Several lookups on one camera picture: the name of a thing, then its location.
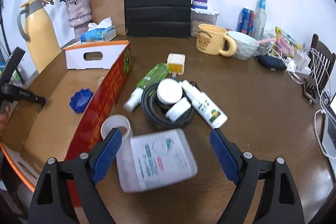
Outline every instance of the white charger plug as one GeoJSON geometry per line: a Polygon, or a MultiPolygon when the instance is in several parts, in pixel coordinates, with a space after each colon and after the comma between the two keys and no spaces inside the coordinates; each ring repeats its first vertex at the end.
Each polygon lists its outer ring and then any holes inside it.
{"type": "Polygon", "coordinates": [[[306,52],[303,51],[297,51],[293,60],[298,70],[305,69],[310,63],[310,57],[306,52]]]}

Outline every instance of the brown table surface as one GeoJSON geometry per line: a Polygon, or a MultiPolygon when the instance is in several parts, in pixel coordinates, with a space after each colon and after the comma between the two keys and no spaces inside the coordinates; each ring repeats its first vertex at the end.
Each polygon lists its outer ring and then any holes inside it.
{"type": "MultiPolygon", "coordinates": [[[[306,223],[325,201],[333,186],[327,158],[313,132],[314,112],[302,87],[286,72],[263,68],[256,60],[211,56],[199,52],[195,39],[129,38],[133,70],[112,109],[125,115],[135,135],[163,131],[149,122],[137,107],[132,113],[123,104],[136,84],[169,53],[185,54],[181,80],[195,81],[228,116],[221,127],[228,140],[243,152],[262,160],[283,157],[296,183],[306,223]]],[[[116,161],[97,189],[116,223],[216,223],[235,188],[228,181],[210,146],[210,127],[195,114],[183,128],[198,165],[195,177],[175,185],[144,193],[124,193],[116,161]]],[[[253,221],[263,182],[259,181],[245,223],[253,221]]]]}

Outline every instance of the yellow thermos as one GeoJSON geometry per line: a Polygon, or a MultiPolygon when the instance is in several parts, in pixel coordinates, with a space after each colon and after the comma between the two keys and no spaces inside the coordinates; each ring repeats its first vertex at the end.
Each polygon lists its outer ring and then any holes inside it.
{"type": "Polygon", "coordinates": [[[29,0],[17,16],[20,34],[26,40],[31,58],[38,73],[61,52],[53,23],[44,10],[41,0],[29,0]],[[21,25],[21,15],[25,14],[25,27],[21,25]]]}

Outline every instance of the tissue box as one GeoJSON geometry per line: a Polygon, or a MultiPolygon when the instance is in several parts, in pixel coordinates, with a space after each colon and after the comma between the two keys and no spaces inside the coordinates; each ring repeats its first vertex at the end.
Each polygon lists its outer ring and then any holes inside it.
{"type": "Polygon", "coordinates": [[[117,36],[115,26],[94,29],[81,35],[81,42],[111,41],[117,36]]]}

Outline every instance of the snack package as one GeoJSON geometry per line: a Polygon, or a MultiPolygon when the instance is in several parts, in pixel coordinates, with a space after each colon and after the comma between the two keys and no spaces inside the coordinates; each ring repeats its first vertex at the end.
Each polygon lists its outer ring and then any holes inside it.
{"type": "Polygon", "coordinates": [[[279,27],[275,27],[277,46],[281,49],[284,57],[294,58],[295,52],[302,49],[302,45],[296,42],[289,34],[279,27]]]}

